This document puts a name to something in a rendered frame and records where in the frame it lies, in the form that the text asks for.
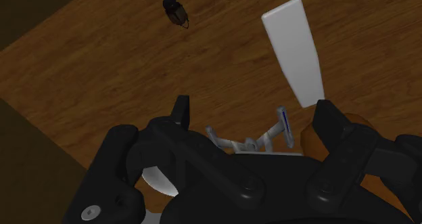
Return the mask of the dark brown beetle figure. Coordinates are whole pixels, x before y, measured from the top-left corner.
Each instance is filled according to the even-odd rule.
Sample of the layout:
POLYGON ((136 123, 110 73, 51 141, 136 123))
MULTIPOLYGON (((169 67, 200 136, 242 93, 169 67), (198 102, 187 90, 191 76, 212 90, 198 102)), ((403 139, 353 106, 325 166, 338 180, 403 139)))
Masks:
POLYGON ((182 4, 177 0, 163 0, 163 8, 169 20, 178 26, 188 29, 189 17, 182 4))

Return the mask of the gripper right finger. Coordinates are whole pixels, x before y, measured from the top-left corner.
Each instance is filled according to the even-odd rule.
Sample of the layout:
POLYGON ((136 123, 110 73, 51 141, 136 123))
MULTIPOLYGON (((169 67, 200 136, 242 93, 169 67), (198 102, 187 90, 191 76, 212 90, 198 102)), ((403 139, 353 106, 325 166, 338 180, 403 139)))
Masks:
POLYGON ((351 122, 331 101, 320 99, 312 128, 328 151, 306 183, 306 200, 324 214, 378 211, 380 224, 422 224, 422 137, 399 135, 391 141, 375 129, 351 122), (379 177, 405 213, 361 187, 365 175, 379 177))

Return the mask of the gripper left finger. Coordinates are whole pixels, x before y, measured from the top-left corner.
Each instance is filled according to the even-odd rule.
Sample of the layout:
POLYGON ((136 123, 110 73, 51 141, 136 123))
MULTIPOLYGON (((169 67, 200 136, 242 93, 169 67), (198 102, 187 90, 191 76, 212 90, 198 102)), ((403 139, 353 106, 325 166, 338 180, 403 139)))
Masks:
POLYGON ((211 219, 220 204, 247 212, 261 206, 264 181, 206 136, 189 130, 189 105, 189 96, 180 95, 170 116, 153 118, 142 130, 134 125, 112 127, 62 223, 141 224, 147 209, 135 184, 154 166, 178 191, 159 224, 215 224, 211 219))

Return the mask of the brown wooden table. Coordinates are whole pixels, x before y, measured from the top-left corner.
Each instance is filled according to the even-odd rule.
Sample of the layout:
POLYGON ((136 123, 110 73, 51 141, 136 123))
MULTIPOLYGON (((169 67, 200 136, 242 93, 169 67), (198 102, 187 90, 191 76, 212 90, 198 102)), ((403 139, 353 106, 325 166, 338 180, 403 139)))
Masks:
MULTIPOLYGON (((0 52, 0 97, 81 164, 106 131, 145 126, 191 101, 191 128, 257 136, 284 105, 310 124, 278 65, 261 16, 289 0, 74 0, 0 52)), ((302 0, 325 97, 389 139, 422 136, 422 0, 302 0)))

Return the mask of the brown rounded object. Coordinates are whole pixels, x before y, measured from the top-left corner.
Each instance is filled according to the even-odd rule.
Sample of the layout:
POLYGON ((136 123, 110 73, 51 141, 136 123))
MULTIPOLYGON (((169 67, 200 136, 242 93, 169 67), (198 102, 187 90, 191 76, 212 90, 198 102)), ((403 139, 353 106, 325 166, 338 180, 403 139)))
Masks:
MULTIPOLYGON (((369 121, 357 114, 345 113, 345 116, 353 123, 366 125, 372 129, 375 128, 369 121)), ((329 154, 327 148, 315 133, 312 123, 307 125, 300 133, 300 145, 304 156, 314 158, 321 162, 324 161, 329 154)))

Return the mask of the white rounded object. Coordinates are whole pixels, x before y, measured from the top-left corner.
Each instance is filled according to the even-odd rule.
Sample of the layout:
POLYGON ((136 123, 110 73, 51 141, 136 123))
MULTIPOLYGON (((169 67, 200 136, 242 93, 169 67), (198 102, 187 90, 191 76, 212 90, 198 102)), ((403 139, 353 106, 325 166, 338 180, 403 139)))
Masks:
POLYGON ((171 197, 175 197, 179 194, 176 187, 157 166, 143 169, 142 178, 150 187, 161 194, 171 197))

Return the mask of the grey metal hinged tool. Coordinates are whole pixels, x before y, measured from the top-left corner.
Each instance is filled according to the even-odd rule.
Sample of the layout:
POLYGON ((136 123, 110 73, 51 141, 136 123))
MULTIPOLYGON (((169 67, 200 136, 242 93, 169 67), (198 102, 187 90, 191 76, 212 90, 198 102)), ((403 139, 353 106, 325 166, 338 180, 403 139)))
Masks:
POLYGON ((247 137, 244 142, 223 139, 216 134, 211 126, 206 126, 206 133, 212 143, 220 149, 231 148, 236 154, 256 154, 264 147, 265 153, 273 153, 273 139, 282 134, 288 148, 295 146, 294 136, 290 129, 289 119, 285 106, 277 108, 278 121, 258 139, 247 137))

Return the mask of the flat white oblong slab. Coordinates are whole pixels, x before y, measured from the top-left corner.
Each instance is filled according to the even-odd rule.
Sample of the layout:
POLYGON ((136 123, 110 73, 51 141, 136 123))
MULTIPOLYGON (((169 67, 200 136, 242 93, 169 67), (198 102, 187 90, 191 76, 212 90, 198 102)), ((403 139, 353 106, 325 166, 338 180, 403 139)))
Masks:
POLYGON ((319 57, 302 0, 290 0, 261 16, 280 68, 303 108, 325 98, 319 57))

